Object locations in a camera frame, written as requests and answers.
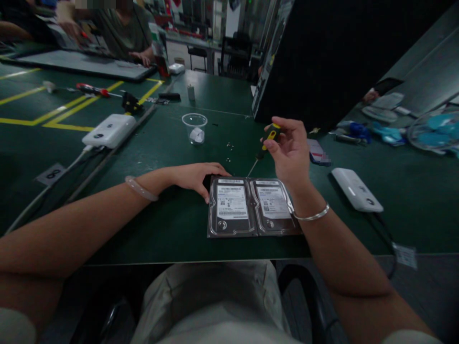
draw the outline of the plastic cup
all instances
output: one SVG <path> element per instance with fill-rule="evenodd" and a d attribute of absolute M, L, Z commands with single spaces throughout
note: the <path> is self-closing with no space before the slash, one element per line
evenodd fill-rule
<path fill-rule="evenodd" d="M 190 113 L 182 116 L 182 122 L 186 126 L 188 140 L 193 145 L 204 143 L 205 128 L 207 124 L 206 116 L 197 113 Z"/>

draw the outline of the bangle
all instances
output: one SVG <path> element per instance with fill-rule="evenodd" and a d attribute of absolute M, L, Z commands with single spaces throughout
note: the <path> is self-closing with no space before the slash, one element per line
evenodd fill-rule
<path fill-rule="evenodd" d="M 151 192 L 145 190 L 144 188 L 142 188 L 139 183 L 137 183 L 135 181 L 135 178 L 132 177 L 132 176 L 126 176 L 126 178 L 124 178 L 124 181 L 126 182 L 126 184 L 131 188 L 133 189 L 135 192 L 137 192 L 140 196 L 142 196 L 143 198 L 146 198 L 147 200 L 151 201 L 151 202 L 156 202 L 159 198 L 158 196 L 155 196 L 154 194 L 152 194 Z"/>
<path fill-rule="evenodd" d="M 314 221 L 314 220 L 320 219 L 321 217 L 324 217 L 328 213 L 329 209 L 330 209 L 330 206 L 328 205 L 328 202 L 327 202 L 327 205 L 325 206 L 325 209 L 322 210 L 318 214 L 315 214 L 315 215 L 312 215 L 312 216 L 309 216 L 309 217 L 298 217 L 296 215 L 296 212 L 293 211 L 293 216 L 296 217 L 298 220 L 301 220 L 301 221 Z"/>

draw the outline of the yellow screwdriver handle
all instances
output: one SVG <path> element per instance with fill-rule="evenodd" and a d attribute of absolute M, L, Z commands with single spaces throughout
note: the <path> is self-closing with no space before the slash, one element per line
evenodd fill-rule
<path fill-rule="evenodd" d="M 269 126 L 268 130 L 263 136 L 262 147 L 260 151 L 257 153 L 257 155 L 255 155 L 257 160 L 263 159 L 264 155 L 268 151 L 268 149 L 266 148 L 263 142 L 265 142 L 266 140 L 277 140 L 280 134 L 281 134 L 281 127 L 279 125 L 273 123 Z"/>

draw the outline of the blue fan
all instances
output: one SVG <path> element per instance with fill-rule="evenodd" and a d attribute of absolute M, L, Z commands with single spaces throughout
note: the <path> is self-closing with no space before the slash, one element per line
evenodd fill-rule
<path fill-rule="evenodd" d="M 459 108 L 426 113 L 408 130 L 410 143 L 422 150 L 447 150 L 459 145 Z"/>

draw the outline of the hand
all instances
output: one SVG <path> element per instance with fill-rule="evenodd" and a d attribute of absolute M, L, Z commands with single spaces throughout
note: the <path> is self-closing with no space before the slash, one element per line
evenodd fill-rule
<path fill-rule="evenodd" d="M 309 184 L 309 147 L 303 122 L 281 117 L 273 117 L 272 120 L 283 131 L 279 135 L 279 143 L 266 140 L 263 144 L 273 156 L 277 178 L 289 191 Z"/>
<path fill-rule="evenodd" d="M 145 56 L 144 53 L 134 53 L 130 52 L 129 56 L 133 57 L 136 60 L 141 60 L 144 67 L 150 67 L 150 59 Z"/>
<path fill-rule="evenodd" d="M 62 30 L 64 30 L 70 38 L 76 41 L 78 46 L 84 43 L 83 36 L 81 35 L 83 29 L 74 20 L 58 18 L 57 24 L 59 24 Z"/>
<path fill-rule="evenodd" d="M 209 192 L 202 184 L 207 174 L 231 176 L 218 162 L 196 163 L 191 165 L 166 167 L 171 183 L 184 189 L 195 190 L 209 204 Z"/>

